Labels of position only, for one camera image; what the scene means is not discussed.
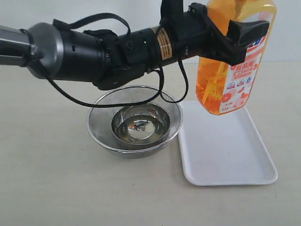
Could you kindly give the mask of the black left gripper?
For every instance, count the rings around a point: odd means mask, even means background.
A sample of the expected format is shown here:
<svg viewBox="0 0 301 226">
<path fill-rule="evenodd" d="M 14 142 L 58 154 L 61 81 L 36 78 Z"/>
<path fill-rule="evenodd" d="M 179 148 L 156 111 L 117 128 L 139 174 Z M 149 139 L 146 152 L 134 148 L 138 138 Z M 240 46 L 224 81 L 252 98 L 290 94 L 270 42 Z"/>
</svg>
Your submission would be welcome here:
<svg viewBox="0 0 301 226">
<path fill-rule="evenodd" d="M 245 60 L 247 46 L 268 33 L 269 22 L 238 22 L 193 2 L 180 21 L 160 26 L 171 45 L 167 51 L 171 56 L 161 60 L 163 66 L 195 56 L 237 65 Z"/>
</svg>

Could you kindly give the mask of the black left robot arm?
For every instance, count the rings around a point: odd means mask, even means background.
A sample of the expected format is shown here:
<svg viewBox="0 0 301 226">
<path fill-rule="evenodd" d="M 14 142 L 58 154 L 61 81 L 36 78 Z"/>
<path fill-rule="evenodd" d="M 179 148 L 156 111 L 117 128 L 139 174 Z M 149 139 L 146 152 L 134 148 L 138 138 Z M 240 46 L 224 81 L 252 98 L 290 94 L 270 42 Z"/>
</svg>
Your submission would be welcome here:
<svg viewBox="0 0 301 226">
<path fill-rule="evenodd" d="M 190 57 L 205 57 L 229 65 L 245 61 L 248 47 L 264 37 L 269 22 L 230 20 L 223 34 L 208 8 L 181 0 L 161 3 L 158 27 L 118 36 L 111 30 L 78 29 L 103 19 L 100 13 L 72 24 L 54 20 L 29 29 L 0 28 L 0 63 L 26 67 L 38 79 L 91 82 L 100 90 L 119 88 L 145 73 Z"/>
</svg>

